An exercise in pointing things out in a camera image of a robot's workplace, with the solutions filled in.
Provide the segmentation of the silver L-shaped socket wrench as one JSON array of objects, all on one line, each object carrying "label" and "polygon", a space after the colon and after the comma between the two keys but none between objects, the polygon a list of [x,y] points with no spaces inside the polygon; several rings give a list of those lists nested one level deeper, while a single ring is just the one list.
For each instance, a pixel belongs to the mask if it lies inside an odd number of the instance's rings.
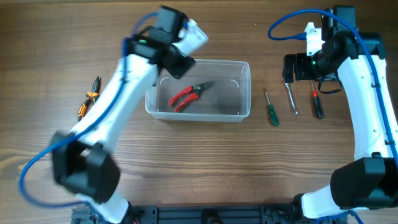
[{"label": "silver L-shaped socket wrench", "polygon": [[293,96],[292,91],[290,89],[290,83],[284,83],[284,85],[285,85],[285,87],[287,89],[287,93],[289,95],[289,99],[290,99],[290,104],[291,104],[291,107],[292,107],[293,115],[294,116],[298,116],[299,112],[297,110],[297,107],[296,107],[296,104],[295,104],[295,101],[294,101],[294,96]]}]

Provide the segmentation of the black red screwdriver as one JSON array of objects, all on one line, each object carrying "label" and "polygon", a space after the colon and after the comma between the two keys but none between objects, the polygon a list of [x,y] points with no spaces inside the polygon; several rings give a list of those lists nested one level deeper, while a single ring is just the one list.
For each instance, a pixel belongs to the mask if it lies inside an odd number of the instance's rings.
[{"label": "black red screwdriver", "polygon": [[311,80],[310,83],[312,85],[312,91],[313,91],[313,104],[314,104],[315,114],[318,119],[323,119],[323,109],[320,103],[319,95],[315,89],[313,80]]}]

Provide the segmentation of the green handled screwdriver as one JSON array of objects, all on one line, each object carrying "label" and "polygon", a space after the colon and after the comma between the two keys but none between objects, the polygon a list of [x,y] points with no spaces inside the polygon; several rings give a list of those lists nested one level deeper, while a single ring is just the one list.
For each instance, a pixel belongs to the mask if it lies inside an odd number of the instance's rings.
[{"label": "green handled screwdriver", "polygon": [[269,95],[268,95],[266,89],[264,89],[264,94],[265,94],[265,97],[266,97],[266,100],[267,100],[267,105],[268,105],[268,109],[269,109],[271,123],[274,126],[278,126],[279,125],[279,120],[278,120],[278,117],[277,117],[277,115],[275,113],[274,106],[273,106],[273,104],[270,101],[270,98],[269,98]]}]

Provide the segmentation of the red handled pruning shears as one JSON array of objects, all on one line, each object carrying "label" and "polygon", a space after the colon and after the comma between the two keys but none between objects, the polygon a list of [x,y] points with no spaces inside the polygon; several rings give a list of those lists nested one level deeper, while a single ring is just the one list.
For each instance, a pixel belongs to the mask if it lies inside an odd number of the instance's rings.
[{"label": "red handled pruning shears", "polygon": [[187,96],[177,107],[175,108],[175,112],[181,112],[186,106],[188,106],[191,102],[199,99],[200,95],[204,90],[211,88],[215,84],[215,81],[208,81],[205,83],[190,85],[181,91],[179,91],[176,95],[174,95],[171,99],[169,99],[168,104],[173,106],[176,102],[181,99],[183,96]]}]

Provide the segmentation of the orange black long-nose pliers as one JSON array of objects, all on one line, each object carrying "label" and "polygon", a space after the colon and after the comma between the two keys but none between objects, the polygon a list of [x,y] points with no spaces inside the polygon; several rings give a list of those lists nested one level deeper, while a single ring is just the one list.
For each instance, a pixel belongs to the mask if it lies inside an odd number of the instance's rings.
[{"label": "orange black long-nose pliers", "polygon": [[78,114],[77,114],[78,121],[81,121],[82,118],[86,115],[89,106],[91,104],[96,103],[96,100],[100,96],[100,87],[101,87],[101,78],[97,76],[91,87],[91,90],[86,93],[85,99],[78,109]]}]

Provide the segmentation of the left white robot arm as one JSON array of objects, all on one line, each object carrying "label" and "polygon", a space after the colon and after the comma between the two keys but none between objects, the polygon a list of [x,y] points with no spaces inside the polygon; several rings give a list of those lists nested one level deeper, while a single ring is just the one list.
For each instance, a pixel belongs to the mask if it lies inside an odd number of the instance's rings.
[{"label": "left white robot arm", "polygon": [[115,73],[93,107],[67,134],[52,138],[53,176],[106,223],[135,223],[131,204],[121,195],[121,171],[113,151],[127,120],[162,71],[179,79],[195,64],[191,53],[207,36],[181,11],[163,6],[155,23],[139,21],[123,40]]}]

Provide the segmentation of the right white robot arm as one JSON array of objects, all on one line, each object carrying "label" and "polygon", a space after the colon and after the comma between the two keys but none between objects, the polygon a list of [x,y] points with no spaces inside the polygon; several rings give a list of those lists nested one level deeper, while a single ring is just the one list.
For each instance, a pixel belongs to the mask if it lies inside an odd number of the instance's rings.
[{"label": "right white robot arm", "polygon": [[303,54],[287,55],[284,77],[337,81],[345,91],[354,129],[354,160],[330,183],[296,196],[299,219],[318,222],[348,211],[397,206],[397,121],[386,83],[386,53],[377,33],[310,29],[297,36]]}]

